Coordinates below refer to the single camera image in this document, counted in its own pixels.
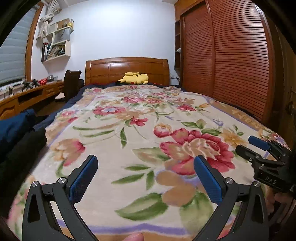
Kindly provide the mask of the person's right hand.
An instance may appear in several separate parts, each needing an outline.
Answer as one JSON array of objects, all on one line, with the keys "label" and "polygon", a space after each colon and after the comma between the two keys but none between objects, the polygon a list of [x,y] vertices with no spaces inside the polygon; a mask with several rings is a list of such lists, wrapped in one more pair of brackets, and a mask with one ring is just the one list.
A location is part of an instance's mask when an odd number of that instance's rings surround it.
[{"label": "person's right hand", "polygon": [[274,212],[274,205],[276,201],[281,204],[285,204],[285,208],[282,212],[283,215],[289,213],[290,209],[293,209],[295,206],[295,200],[288,193],[276,192],[269,187],[265,198],[268,214]]}]

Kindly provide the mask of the person's left hand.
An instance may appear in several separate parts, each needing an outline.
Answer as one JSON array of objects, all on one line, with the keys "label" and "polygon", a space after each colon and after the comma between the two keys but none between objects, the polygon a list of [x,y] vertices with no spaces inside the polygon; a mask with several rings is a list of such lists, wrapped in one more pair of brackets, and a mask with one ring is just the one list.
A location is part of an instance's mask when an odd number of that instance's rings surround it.
[{"label": "person's left hand", "polygon": [[133,233],[128,237],[126,237],[125,239],[123,239],[122,241],[144,241],[144,235],[141,232]]}]

